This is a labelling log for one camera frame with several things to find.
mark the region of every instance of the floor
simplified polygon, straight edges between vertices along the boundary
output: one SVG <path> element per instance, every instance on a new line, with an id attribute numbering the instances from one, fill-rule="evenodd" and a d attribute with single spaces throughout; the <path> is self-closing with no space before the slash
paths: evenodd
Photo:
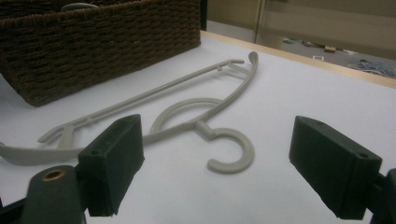
<path id="1" fill-rule="evenodd" d="M 208 32 L 252 42 L 253 31 L 214 21 L 207 22 Z M 322 60 L 346 67 L 352 67 L 372 74 L 396 78 L 396 61 L 372 55 L 338 49 L 335 53 L 325 52 L 324 48 L 307 47 L 302 41 L 284 41 L 281 50 L 305 57 Z"/>

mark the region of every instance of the woven basket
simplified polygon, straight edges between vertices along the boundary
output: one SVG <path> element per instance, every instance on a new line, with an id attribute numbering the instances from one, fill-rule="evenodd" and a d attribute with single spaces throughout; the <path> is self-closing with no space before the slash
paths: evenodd
<path id="1" fill-rule="evenodd" d="M 200 45 L 199 0 L 0 0 L 0 73 L 39 106 Z"/>

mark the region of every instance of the white table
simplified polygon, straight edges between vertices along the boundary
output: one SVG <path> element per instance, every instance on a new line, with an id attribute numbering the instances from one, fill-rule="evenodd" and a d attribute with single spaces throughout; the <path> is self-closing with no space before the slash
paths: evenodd
<path id="1" fill-rule="evenodd" d="M 396 167 L 396 87 L 394 80 L 367 75 L 225 37 L 203 33 L 202 45 L 131 75 L 96 85 L 34 108 L 0 78 L 0 142 L 15 147 L 42 146 L 36 139 L 72 119 L 88 115 L 163 83 L 231 58 L 248 63 L 259 52 L 257 75 L 246 91 L 208 121 L 249 137 L 256 157 L 244 172 L 221 175 L 206 169 L 215 158 L 235 161 L 239 146 L 226 139 L 206 142 L 195 132 L 145 146 L 146 160 L 115 217 L 89 217 L 88 223 L 369 223 L 337 219 L 289 161 L 297 115 L 321 120 L 383 158 L 381 173 Z M 129 110 L 76 133 L 85 147 L 115 119 L 141 114 L 143 133 L 169 105 L 192 97 L 224 98 L 242 80 L 213 72 L 149 98 Z M 207 110 L 181 110 L 171 126 Z M 21 167 L 0 159 L 0 196 L 4 204 L 25 197 L 29 179 L 57 164 Z"/>

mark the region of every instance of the brown wicker basket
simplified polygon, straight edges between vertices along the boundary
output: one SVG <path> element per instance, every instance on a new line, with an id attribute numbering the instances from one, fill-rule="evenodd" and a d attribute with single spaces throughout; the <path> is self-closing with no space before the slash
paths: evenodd
<path id="1" fill-rule="evenodd" d="M 199 0 L 0 0 L 0 73 L 39 106 L 200 45 Z"/>

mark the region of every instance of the clamp jaw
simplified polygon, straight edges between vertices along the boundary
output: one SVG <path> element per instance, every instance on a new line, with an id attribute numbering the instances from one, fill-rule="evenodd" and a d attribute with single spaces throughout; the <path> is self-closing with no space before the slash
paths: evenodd
<path id="1" fill-rule="evenodd" d="M 372 224 L 396 223 L 396 169 L 384 177 L 380 157 L 329 125 L 296 117 L 289 158 L 337 217 L 362 220 L 368 208 Z"/>
<path id="2" fill-rule="evenodd" d="M 144 161 L 139 115 L 116 120 L 78 154 L 76 167 L 54 166 L 35 175 L 27 197 L 0 210 L 1 223 L 85 223 L 117 214 Z"/>

